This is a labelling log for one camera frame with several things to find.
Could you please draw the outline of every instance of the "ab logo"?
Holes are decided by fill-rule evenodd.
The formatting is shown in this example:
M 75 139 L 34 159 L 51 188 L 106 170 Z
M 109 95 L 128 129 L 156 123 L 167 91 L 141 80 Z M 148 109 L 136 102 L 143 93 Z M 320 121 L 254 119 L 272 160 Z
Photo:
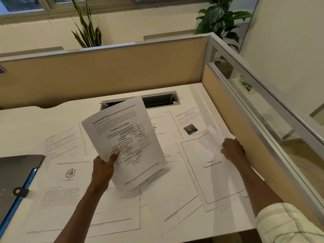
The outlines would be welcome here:
M 74 176 L 74 174 L 75 174 L 75 169 L 70 169 L 70 170 L 68 170 L 67 172 L 66 172 L 66 177 L 67 178 L 71 178 L 72 176 Z

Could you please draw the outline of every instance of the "white desk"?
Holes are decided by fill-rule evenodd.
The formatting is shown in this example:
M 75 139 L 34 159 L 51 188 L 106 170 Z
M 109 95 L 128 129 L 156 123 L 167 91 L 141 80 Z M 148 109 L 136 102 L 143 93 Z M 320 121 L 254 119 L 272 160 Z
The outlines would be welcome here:
M 181 109 L 197 104 L 201 111 L 207 110 L 218 125 L 225 126 L 202 84 L 182 85 L 176 87 L 139 91 L 114 96 L 97 97 L 65 102 L 50 109 L 36 106 L 0 111 L 0 156 L 23 155 L 41 151 L 37 145 L 57 131 L 81 122 L 86 117 L 99 111 L 103 100 L 126 98 L 137 95 L 177 91 L 180 105 L 149 109 L 148 113 L 166 112 L 169 109 Z M 30 185 L 30 194 L 23 199 L 0 243 L 13 242 L 25 220 L 32 204 L 32 194 L 37 192 L 36 175 Z M 115 233 L 87 239 L 86 242 L 186 242 L 222 234 L 228 234 L 255 228 L 255 217 L 249 202 L 235 201 L 231 208 L 222 212 L 206 212 L 201 206 L 163 237 L 159 237 L 147 206 L 140 208 L 139 230 Z

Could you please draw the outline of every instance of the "window frame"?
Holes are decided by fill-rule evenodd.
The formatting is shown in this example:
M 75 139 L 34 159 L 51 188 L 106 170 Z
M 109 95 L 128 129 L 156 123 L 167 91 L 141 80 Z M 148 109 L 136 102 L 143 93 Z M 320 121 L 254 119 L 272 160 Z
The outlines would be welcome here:
M 203 2 L 207 2 L 207 0 L 87 0 L 92 15 L 106 12 Z M 22 11 L 0 15 L 0 25 L 77 16 L 72 2 L 56 3 L 55 0 L 38 0 L 38 3 L 42 6 L 43 10 Z M 86 2 L 79 1 L 79 5 L 85 13 Z

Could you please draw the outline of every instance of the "green exit sign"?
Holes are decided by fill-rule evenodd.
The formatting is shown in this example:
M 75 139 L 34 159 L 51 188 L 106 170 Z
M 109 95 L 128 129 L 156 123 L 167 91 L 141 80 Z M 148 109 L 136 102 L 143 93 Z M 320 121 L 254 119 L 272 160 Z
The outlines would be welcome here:
M 252 89 L 252 86 L 247 81 L 245 81 L 242 76 L 240 77 L 240 82 L 248 91 Z

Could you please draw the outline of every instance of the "striped shirt sleeve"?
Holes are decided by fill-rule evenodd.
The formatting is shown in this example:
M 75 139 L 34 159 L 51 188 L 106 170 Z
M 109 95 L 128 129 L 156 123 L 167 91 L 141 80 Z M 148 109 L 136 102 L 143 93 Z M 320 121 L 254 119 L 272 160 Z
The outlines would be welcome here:
M 277 203 L 261 210 L 257 230 L 263 243 L 324 243 L 324 233 L 293 205 Z

